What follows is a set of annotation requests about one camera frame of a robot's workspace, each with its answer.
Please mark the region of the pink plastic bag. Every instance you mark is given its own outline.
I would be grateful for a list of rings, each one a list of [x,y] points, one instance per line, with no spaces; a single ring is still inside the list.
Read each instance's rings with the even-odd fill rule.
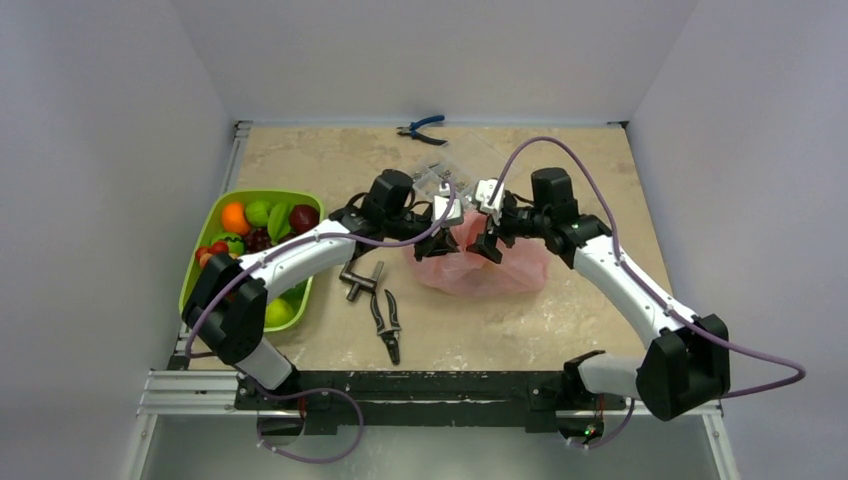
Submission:
[[[548,266],[552,256],[543,245],[528,239],[518,239],[507,248],[499,241],[502,261],[493,263],[467,250],[476,236],[483,232],[486,217],[469,212],[464,223],[451,229],[460,251],[444,256],[414,258],[414,248],[403,249],[404,258],[414,278],[421,284],[454,296],[503,296],[542,290],[549,278]]]

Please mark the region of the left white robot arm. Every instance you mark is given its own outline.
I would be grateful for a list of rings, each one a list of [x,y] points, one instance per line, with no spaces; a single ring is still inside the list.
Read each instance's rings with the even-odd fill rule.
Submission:
[[[376,248],[426,244],[461,218],[459,191],[451,180],[422,214],[407,204],[412,178],[383,171],[363,193],[307,232],[268,250],[233,259],[208,260],[181,313],[190,333],[185,353],[200,339],[222,363],[259,384],[272,408],[297,399],[296,367],[264,335],[266,307],[285,291]]]

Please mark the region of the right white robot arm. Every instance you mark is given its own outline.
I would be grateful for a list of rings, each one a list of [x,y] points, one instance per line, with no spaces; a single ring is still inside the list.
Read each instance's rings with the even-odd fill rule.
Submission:
[[[531,185],[533,198],[521,207],[497,180],[478,181],[471,203],[487,220],[470,251],[498,263],[501,245],[511,247],[520,238],[543,240],[550,253],[605,295],[646,348],[641,360],[596,350],[566,362],[564,399],[584,407],[601,394],[630,397],[668,421],[728,393],[725,323],[714,314],[696,314],[653,280],[643,279],[612,229],[597,216],[580,213],[564,169],[537,170]]]

